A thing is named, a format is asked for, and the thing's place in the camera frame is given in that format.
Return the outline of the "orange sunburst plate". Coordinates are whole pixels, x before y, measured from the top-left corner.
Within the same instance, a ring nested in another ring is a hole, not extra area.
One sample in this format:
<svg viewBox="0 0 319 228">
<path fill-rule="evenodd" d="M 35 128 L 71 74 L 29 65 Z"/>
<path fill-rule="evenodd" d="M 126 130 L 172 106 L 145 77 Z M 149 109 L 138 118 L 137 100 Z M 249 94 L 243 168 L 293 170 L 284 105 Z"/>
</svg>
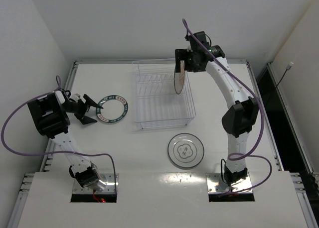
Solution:
<svg viewBox="0 0 319 228">
<path fill-rule="evenodd" d="M 176 94 L 180 94 L 184 87 L 185 64 L 184 61 L 177 62 L 174 70 L 174 89 Z"/>
</svg>

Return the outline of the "dark green ring plate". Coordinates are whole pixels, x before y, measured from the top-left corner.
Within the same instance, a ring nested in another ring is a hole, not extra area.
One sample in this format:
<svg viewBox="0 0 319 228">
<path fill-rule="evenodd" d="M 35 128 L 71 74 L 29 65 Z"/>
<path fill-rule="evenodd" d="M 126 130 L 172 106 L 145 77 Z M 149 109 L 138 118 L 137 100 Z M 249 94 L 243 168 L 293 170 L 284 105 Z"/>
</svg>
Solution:
<svg viewBox="0 0 319 228">
<path fill-rule="evenodd" d="M 115 124 L 125 118 L 129 106 L 125 98 L 119 95 L 109 95 L 102 98 L 96 109 L 97 118 L 106 124 Z"/>
</svg>

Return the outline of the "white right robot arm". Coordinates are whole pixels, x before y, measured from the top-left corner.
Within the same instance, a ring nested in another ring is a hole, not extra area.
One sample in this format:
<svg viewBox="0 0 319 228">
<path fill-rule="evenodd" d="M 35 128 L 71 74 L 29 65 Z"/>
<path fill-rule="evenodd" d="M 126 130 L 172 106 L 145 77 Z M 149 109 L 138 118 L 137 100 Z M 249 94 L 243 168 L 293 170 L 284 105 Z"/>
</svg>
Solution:
<svg viewBox="0 0 319 228">
<path fill-rule="evenodd" d="M 224 52 L 220 46 L 211 45 L 205 32 L 186 35 L 185 39 L 190 46 L 175 50 L 175 92 L 180 94 L 183 90 L 186 72 L 206 71 L 226 100 L 228 110 L 222 117 L 222 126 L 228 135 L 228 154 L 244 154 L 248 135 L 258 115 L 257 99 L 250 96 L 230 75 Z"/>
</svg>

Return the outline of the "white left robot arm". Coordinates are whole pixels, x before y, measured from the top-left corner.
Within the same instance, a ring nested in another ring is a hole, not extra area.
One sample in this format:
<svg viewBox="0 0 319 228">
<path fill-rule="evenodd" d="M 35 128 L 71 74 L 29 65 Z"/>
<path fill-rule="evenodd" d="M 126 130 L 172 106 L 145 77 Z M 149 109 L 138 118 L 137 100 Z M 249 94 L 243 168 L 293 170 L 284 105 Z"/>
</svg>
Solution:
<svg viewBox="0 0 319 228">
<path fill-rule="evenodd" d="M 102 180 L 97 166 L 87 155 L 83 155 L 77 145 L 69 130 L 70 119 L 67 115 L 74 114 L 82 125 L 96 123 L 95 119 L 86 116 L 86 112 L 90 107 L 100 109 L 101 106 L 86 94 L 81 98 L 78 94 L 69 95 L 65 90 L 49 93 L 28 102 L 27 106 L 38 132 L 51 139 L 65 152 L 70 163 L 70 176 L 76 179 L 82 188 L 103 191 L 106 182 Z"/>
</svg>

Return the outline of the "white plate green rim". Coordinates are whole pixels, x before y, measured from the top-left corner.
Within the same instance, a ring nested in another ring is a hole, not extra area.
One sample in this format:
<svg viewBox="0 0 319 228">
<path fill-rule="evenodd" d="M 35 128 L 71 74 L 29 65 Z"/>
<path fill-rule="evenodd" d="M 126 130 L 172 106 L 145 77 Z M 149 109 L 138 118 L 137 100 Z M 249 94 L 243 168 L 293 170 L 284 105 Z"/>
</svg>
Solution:
<svg viewBox="0 0 319 228">
<path fill-rule="evenodd" d="M 167 155 L 174 166 L 188 170 L 195 168 L 202 162 L 205 149 L 197 136 L 190 133 L 180 133 L 169 141 Z"/>
</svg>

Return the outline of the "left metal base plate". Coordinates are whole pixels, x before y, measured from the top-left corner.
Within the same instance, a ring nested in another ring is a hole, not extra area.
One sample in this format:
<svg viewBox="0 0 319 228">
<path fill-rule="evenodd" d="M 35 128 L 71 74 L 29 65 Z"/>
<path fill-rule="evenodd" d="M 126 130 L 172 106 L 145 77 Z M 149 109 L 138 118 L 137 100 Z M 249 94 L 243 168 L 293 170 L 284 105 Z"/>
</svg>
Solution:
<svg viewBox="0 0 319 228">
<path fill-rule="evenodd" d="M 81 187 L 77 181 L 74 182 L 72 194 L 75 195 L 88 195 L 93 191 L 97 195 L 114 195 L 117 193 L 117 186 L 119 181 L 119 174 L 116 173 L 102 173 L 100 179 L 93 185 Z"/>
</svg>

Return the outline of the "metal base plate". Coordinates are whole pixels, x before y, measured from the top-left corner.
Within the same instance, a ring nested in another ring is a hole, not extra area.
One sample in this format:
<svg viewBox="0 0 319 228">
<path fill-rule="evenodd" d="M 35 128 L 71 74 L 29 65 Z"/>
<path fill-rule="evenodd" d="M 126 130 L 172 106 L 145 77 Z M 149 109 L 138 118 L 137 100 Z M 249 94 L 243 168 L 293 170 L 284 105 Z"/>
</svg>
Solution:
<svg viewBox="0 0 319 228">
<path fill-rule="evenodd" d="M 207 191 L 209 195 L 220 194 L 252 194 L 252 183 L 250 174 L 247 174 L 246 178 L 239 179 L 228 186 L 221 178 L 220 173 L 206 173 Z"/>
<path fill-rule="evenodd" d="M 88 195 L 93 191 L 97 195 L 114 195 L 117 193 L 117 186 L 119 181 L 119 174 L 116 173 L 102 173 L 100 179 L 93 185 L 81 187 L 77 181 L 74 182 L 72 194 L 75 195 Z"/>
</svg>

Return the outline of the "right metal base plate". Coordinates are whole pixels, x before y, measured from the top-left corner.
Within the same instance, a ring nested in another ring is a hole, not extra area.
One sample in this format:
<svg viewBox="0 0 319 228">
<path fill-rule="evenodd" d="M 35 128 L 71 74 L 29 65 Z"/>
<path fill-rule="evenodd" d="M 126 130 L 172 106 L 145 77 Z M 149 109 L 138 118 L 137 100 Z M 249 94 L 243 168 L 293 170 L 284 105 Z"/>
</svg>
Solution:
<svg viewBox="0 0 319 228">
<path fill-rule="evenodd" d="M 247 174 L 246 178 L 239 179 L 228 186 L 221 178 L 220 173 L 206 173 L 207 191 L 209 195 L 220 194 L 252 194 L 252 183 L 250 174 Z"/>
</svg>

